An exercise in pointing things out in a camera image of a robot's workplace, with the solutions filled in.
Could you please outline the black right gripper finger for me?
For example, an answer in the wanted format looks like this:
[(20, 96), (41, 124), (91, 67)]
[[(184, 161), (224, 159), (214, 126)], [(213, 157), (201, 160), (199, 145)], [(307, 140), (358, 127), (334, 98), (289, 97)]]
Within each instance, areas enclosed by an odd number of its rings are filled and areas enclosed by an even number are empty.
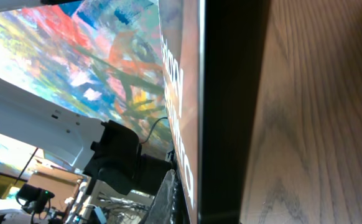
[(169, 170), (147, 213), (139, 224), (180, 223), (180, 181), (175, 170)]

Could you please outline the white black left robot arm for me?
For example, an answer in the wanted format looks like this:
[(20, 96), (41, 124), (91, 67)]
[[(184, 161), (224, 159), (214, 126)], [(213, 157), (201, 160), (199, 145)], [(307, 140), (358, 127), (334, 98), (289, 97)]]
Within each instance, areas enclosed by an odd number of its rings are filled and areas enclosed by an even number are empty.
[(43, 149), (122, 195), (157, 194), (170, 162), (142, 153), (131, 129), (74, 113), (0, 79), (0, 134)]

